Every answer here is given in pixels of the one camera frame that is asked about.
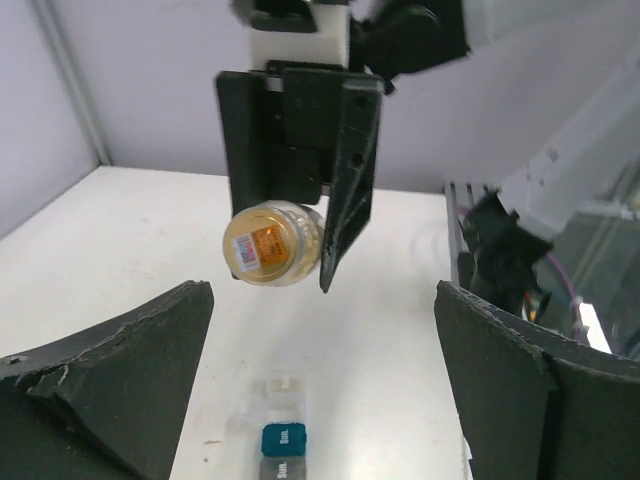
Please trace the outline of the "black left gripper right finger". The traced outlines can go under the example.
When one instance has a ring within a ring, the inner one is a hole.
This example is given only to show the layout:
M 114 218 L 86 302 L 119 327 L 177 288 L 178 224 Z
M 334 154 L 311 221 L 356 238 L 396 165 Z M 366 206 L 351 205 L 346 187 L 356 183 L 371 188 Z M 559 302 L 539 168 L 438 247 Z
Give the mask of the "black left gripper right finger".
M 639 364 L 437 286 L 438 336 L 476 479 L 636 479 Z

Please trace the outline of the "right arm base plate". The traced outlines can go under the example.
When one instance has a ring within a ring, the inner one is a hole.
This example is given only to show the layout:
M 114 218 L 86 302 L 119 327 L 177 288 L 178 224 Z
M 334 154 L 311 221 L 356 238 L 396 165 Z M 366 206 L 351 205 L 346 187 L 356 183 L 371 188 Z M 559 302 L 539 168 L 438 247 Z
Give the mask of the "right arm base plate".
M 522 228 L 518 213 L 503 207 L 496 190 L 468 211 L 461 229 L 474 259 L 466 290 L 530 323 L 539 322 L 551 292 L 539 285 L 535 264 L 552 244 Z

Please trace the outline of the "clear bottle gold cap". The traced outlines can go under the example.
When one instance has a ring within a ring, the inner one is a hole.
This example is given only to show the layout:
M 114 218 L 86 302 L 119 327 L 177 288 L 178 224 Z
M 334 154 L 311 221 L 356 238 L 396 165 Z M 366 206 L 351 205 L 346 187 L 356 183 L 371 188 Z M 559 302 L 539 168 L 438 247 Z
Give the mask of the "clear bottle gold cap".
M 314 209 L 270 200 L 233 216 L 222 249 L 231 274 L 251 285 L 283 287 L 320 263 L 325 220 Z

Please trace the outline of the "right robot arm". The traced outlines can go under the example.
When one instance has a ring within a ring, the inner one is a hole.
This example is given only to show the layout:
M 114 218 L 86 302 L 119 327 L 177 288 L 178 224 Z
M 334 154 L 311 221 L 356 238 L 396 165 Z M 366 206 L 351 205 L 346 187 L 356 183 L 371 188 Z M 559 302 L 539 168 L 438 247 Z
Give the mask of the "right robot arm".
M 328 290 L 374 178 L 521 163 L 630 44 L 635 1 L 235 1 L 250 67 L 214 80 L 234 212 L 329 197 Z

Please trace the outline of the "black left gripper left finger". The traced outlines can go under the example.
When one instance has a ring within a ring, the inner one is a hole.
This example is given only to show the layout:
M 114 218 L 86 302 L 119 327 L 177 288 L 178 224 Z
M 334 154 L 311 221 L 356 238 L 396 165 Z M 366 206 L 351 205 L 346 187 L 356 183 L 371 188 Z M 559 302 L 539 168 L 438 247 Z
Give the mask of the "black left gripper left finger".
M 2 358 L 2 478 L 169 478 L 213 310 L 187 281 Z

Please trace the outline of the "weekly pill organizer strip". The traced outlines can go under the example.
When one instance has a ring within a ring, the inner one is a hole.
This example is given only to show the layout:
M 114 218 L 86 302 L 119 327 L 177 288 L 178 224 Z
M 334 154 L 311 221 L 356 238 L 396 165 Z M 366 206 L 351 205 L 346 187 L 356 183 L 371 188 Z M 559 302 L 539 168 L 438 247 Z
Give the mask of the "weekly pill organizer strip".
M 296 370 L 255 380 L 225 424 L 235 479 L 306 479 L 307 382 Z

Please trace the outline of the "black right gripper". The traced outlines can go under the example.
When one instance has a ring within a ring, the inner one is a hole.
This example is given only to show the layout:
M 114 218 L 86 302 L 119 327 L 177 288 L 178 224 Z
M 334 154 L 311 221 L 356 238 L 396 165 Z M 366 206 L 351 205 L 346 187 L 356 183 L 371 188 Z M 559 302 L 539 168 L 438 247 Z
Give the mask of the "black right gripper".
M 319 285 L 369 221 L 381 104 L 395 80 L 465 57 L 460 1 L 233 1 L 250 65 L 215 79 L 234 215 L 329 198 Z

